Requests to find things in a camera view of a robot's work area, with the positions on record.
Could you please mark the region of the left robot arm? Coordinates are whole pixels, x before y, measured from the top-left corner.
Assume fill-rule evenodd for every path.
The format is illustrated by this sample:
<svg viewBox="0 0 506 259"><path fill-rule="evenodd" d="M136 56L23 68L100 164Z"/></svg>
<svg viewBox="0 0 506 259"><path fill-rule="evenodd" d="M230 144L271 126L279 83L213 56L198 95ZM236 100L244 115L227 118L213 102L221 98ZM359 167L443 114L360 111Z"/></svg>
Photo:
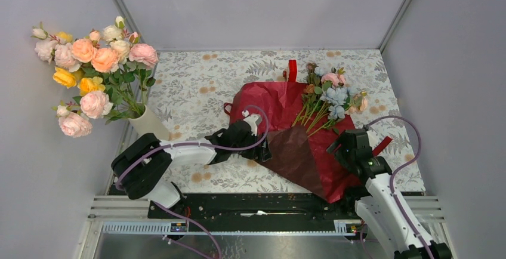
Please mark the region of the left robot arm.
<svg viewBox="0 0 506 259"><path fill-rule="evenodd" d="M182 165L219 164L232 155L258 163L270 160L267 135L258 132L260 122L254 114L198 141L171 142L144 134L113 160L115 187L129 199L147 199L177 218L185 210L183 194L175 183L163 179L165 172Z"/></svg>

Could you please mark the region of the red ribbon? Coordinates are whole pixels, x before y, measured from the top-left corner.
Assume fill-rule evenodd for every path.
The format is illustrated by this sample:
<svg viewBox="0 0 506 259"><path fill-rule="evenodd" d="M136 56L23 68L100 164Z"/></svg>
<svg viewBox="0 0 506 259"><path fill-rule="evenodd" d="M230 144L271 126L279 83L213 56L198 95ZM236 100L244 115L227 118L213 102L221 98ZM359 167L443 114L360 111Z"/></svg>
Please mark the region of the red ribbon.
<svg viewBox="0 0 506 259"><path fill-rule="evenodd" d="M227 116L230 116L230 113L232 111L232 107L233 107L233 105L231 103L224 103L223 104L224 113Z"/></svg>

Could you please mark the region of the brown paper bouquet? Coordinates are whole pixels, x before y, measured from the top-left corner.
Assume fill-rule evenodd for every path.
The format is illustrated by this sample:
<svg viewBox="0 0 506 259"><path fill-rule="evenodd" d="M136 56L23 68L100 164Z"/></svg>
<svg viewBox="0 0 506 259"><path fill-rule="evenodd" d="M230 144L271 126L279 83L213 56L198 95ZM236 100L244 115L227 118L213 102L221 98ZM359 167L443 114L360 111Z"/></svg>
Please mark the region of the brown paper bouquet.
<svg viewBox="0 0 506 259"><path fill-rule="evenodd" d="M302 92L302 109L292 125L306 128L309 136L321 130L339 132L337 124L350 113L362 112L368 106L367 91L352 87L345 79L343 67L329 69L307 63L306 87Z"/></svg>

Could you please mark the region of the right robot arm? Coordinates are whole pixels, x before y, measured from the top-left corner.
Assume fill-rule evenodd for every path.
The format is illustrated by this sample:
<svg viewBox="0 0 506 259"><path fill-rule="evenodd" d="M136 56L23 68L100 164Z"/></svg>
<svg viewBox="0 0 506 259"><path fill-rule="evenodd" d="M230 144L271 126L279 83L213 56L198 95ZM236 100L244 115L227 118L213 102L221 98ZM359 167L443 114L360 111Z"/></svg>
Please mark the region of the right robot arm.
<svg viewBox="0 0 506 259"><path fill-rule="evenodd" d="M365 129L344 131L326 150L361 182L345 191L343 213L360 217L393 258L452 258L422 226L402 193L394 186L393 171L375 156Z"/></svg>

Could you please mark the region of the brown and red wrapping paper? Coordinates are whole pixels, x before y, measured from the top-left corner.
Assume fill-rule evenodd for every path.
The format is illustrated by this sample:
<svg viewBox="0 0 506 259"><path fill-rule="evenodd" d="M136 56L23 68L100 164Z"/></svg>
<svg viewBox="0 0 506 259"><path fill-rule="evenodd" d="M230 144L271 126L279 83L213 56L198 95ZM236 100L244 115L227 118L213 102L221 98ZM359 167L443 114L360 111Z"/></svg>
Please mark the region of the brown and red wrapping paper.
<svg viewBox="0 0 506 259"><path fill-rule="evenodd" d="M307 133L293 125L303 106L306 85L298 82L252 82L234 96L229 111L230 122L242 119L242 111L265 111L269 123L261 123L260 132L268 130L267 141L272 158L262 166L288 181L314 193L329 203L340 200L349 187L361 185L326 150L345 130L354 128L350 116L337 123L337 132L322 129Z"/></svg>

